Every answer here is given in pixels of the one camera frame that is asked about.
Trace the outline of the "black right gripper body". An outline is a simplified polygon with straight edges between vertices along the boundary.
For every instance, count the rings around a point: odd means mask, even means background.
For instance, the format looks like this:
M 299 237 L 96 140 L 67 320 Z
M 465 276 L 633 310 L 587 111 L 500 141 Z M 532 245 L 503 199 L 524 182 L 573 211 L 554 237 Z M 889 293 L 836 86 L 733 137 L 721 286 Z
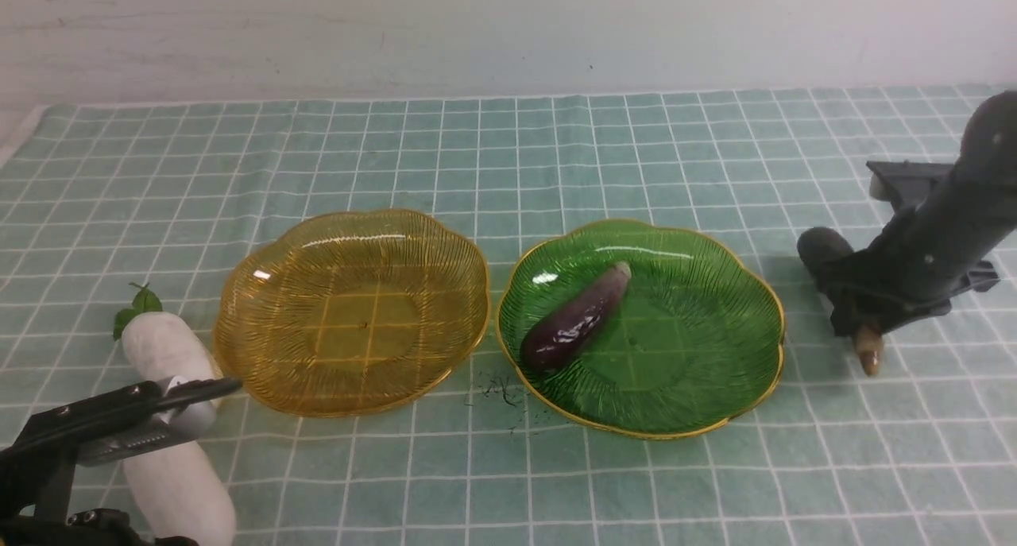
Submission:
M 892 217 L 865 248 L 835 265 L 862 318 L 882 335 L 944 316 L 952 299 L 1001 279 L 988 259 L 1001 242 L 1001 183 L 958 165 L 869 161 L 869 188 Z

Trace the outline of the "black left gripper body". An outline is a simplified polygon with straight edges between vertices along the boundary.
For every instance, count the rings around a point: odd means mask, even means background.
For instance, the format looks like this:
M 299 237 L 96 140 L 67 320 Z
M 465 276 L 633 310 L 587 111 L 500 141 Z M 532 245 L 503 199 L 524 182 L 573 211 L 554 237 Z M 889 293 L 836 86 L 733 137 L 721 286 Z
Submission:
M 79 446 L 2 452 L 4 545 L 193 545 L 189 539 L 143 539 L 119 509 L 73 513 L 70 495 Z

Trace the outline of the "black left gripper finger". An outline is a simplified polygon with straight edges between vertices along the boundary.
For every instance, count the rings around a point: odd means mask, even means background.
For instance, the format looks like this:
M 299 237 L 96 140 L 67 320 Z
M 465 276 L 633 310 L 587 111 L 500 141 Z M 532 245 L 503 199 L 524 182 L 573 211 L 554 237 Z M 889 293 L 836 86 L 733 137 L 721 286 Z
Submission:
M 142 381 L 111 393 L 95 395 L 31 416 L 16 438 L 16 451 L 76 447 L 141 426 L 161 412 L 218 400 L 241 387 L 237 378 L 191 380 L 172 387 Z

